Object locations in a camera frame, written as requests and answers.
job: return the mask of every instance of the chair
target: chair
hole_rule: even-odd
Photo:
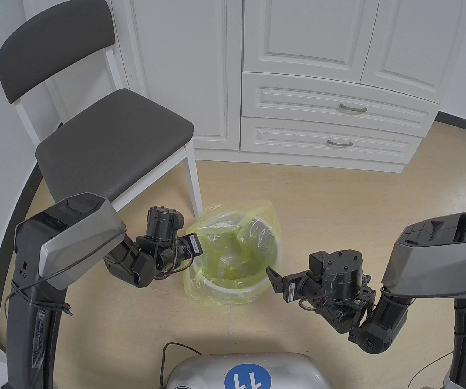
[[[191,138],[193,124],[124,89],[110,47],[115,42],[105,0],[70,0],[29,19],[0,49],[0,81],[36,147],[55,202],[89,191],[118,211],[184,161],[195,217],[202,202]],[[69,65],[105,52],[115,91],[40,140],[21,96]]]

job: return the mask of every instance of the cabinet base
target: cabinet base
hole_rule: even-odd
[[[313,167],[335,167],[338,169],[373,170],[401,173],[404,166],[399,163],[356,160],[335,157],[299,156],[268,152],[241,152],[237,150],[195,149],[195,158],[204,161],[236,161],[242,163],[266,163],[272,165],[306,165]]]

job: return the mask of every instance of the wooden floor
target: wooden floor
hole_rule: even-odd
[[[307,269],[310,253],[351,248],[363,253],[364,271],[378,289],[393,243],[406,225],[466,211],[466,131],[437,122],[401,174],[225,162],[198,162],[197,167],[205,207],[272,202],[283,230],[282,274]],[[51,204],[42,184],[29,215]],[[181,211],[185,226],[193,222],[182,166],[120,211],[130,237],[145,233],[146,214],[154,205]],[[311,356],[336,388],[406,389],[419,369],[450,352],[453,344],[449,299],[417,300],[397,340],[376,356],[349,343],[319,315],[284,303],[270,290],[251,304],[208,308],[184,294],[182,276],[135,289],[98,263],[69,288],[66,301],[74,315],[63,317],[58,336],[55,381],[60,389],[157,389],[161,349],[168,341],[205,354],[300,352]],[[4,315],[1,319],[4,343]],[[167,371],[190,355],[171,348]],[[450,356],[422,372],[411,387],[439,388],[449,364]]]

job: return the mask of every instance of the drawer handle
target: drawer handle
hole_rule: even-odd
[[[340,104],[339,107],[344,110],[344,111],[350,111],[351,113],[366,113],[368,108],[352,108],[352,107],[347,107],[346,105]]]
[[[334,143],[331,139],[327,140],[327,144],[330,146],[336,146],[336,147],[352,147],[354,145],[354,143],[351,141],[349,143],[342,144],[342,143]]]

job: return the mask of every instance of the robotic arm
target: robotic arm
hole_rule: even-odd
[[[109,200],[84,193],[17,226],[6,329],[8,383],[3,388],[54,387],[60,316],[71,314],[67,287],[100,259],[113,276],[143,288],[184,270],[178,269],[184,260],[201,255],[197,235],[177,237],[183,224],[178,211],[152,207],[146,235],[133,242]]]
[[[424,220],[402,232],[375,307],[375,291],[362,266],[358,251],[321,251],[309,256],[307,271],[281,277],[268,268],[267,274],[286,302],[300,300],[302,308],[322,315],[372,354],[390,347],[415,298],[454,298],[454,352],[444,389],[466,389],[466,212]]]

